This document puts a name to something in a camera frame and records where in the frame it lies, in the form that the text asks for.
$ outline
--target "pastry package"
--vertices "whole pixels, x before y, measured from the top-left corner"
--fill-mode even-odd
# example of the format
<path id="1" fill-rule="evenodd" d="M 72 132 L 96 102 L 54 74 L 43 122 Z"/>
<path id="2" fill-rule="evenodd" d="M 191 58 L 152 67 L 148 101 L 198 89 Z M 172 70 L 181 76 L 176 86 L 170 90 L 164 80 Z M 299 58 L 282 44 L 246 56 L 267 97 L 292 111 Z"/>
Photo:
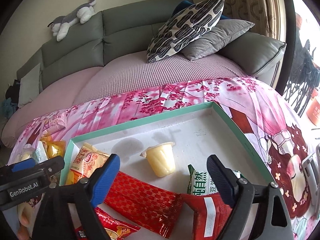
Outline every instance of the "pastry package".
<path id="1" fill-rule="evenodd" d="M 191 164 L 188 165 L 188 169 L 190 173 L 188 194 L 204 196 L 218 192 L 216 185 L 207 171 L 196 171 Z M 243 177 L 239 171 L 233 171 L 233 173 L 238 179 Z"/>
<path id="2" fill-rule="evenodd" d="M 181 194 L 152 186 L 121 171 L 104 202 L 139 226 L 165 238 L 170 237 L 182 207 Z"/>
<path id="3" fill-rule="evenodd" d="M 123 240 L 140 229 L 138 226 L 130 225 L 129 223 L 114 219 L 100 208 L 95 208 L 95 211 L 111 240 Z M 76 229 L 76 236 L 78 240 L 87 240 L 82 226 Z"/>
<path id="4" fill-rule="evenodd" d="M 44 127 L 42 135 L 53 134 L 57 131 L 62 130 L 67 126 L 66 112 L 61 114 L 55 114 L 51 118 L 44 121 Z"/>
<path id="5" fill-rule="evenodd" d="M 66 185 L 77 183 L 81 178 L 89 178 L 95 169 L 104 165 L 109 155 L 97 150 L 89 143 L 84 143 L 67 176 Z"/>
<path id="6" fill-rule="evenodd" d="M 34 149 L 30 144 L 26 144 L 19 155 L 17 155 L 16 160 L 14 161 L 14 163 L 18 163 L 18 162 L 22 162 L 25 161 L 29 158 L 32 157 L 32 153 L 35 151 L 36 149 Z"/>
<path id="7" fill-rule="evenodd" d="M 194 211 L 193 240 L 215 240 L 232 212 L 219 193 L 206 196 L 182 194 L 183 201 Z"/>

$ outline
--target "red patterned wrapper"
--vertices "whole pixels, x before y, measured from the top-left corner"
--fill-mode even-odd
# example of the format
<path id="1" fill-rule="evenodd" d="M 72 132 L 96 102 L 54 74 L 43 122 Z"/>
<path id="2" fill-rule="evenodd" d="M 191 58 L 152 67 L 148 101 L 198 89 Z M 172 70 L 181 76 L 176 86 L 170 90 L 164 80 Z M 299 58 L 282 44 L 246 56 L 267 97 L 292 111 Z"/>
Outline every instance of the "red patterned wrapper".
<path id="1" fill-rule="evenodd" d="M 169 238 L 182 207 L 181 194 L 119 172 L 104 201 L 138 225 Z"/>
<path id="2" fill-rule="evenodd" d="M 128 235 L 137 232 L 140 229 L 140 227 L 114 219 L 100 208 L 96 208 L 95 211 L 111 240 L 123 240 Z M 87 236 L 85 235 L 82 226 L 76 229 L 76 236 L 78 240 L 87 240 Z"/>
<path id="3" fill-rule="evenodd" d="M 232 212 L 219 193 L 204 196 L 182 194 L 183 201 L 195 212 L 193 240 L 215 240 Z"/>

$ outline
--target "window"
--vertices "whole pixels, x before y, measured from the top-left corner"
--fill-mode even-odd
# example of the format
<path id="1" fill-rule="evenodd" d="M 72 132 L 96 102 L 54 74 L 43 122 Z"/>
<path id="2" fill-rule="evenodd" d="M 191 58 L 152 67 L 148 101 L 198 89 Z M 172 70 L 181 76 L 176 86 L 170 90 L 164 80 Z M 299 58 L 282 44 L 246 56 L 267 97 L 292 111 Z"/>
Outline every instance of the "window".
<path id="1" fill-rule="evenodd" d="M 320 81 L 320 27 L 302 0 L 293 0 L 296 43 L 293 64 L 283 97 L 299 116 L 306 115 Z"/>

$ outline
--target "jelly cup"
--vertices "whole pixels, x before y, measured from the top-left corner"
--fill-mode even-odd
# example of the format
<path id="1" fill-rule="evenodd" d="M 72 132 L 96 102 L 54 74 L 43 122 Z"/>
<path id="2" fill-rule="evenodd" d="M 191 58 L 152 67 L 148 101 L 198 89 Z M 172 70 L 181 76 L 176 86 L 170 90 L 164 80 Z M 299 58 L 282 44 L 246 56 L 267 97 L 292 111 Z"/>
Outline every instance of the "jelly cup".
<path id="1" fill-rule="evenodd" d="M 164 177 L 176 170 L 172 146 L 174 142 L 166 142 L 149 147 L 140 156 L 147 158 L 151 168 L 158 177 Z"/>

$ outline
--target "stuffed animal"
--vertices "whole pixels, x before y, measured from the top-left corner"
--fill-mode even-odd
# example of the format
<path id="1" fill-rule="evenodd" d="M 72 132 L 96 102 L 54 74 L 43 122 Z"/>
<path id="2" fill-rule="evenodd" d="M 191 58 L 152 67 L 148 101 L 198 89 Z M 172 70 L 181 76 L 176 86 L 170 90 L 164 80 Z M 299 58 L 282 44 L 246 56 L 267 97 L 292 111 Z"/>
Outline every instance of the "stuffed animal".
<path id="1" fill-rule="evenodd" d="M 63 15 L 55 18 L 49 25 L 53 36 L 57 36 L 57 41 L 61 41 L 67 35 L 69 28 L 78 22 L 81 24 L 86 23 L 94 15 L 93 5 L 96 4 L 96 0 L 89 0 L 88 3 L 84 3 L 78 6 L 68 15 Z"/>

